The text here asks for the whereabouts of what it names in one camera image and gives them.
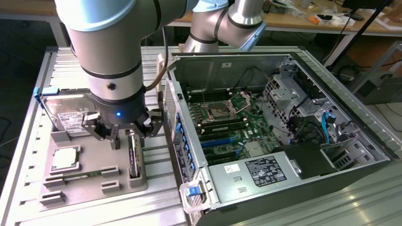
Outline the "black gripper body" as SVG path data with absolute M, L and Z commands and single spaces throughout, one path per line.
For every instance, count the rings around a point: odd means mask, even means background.
M 108 124 L 129 124 L 143 122 L 148 118 L 144 93 L 137 92 L 121 100 L 105 100 L 92 94 L 100 119 Z

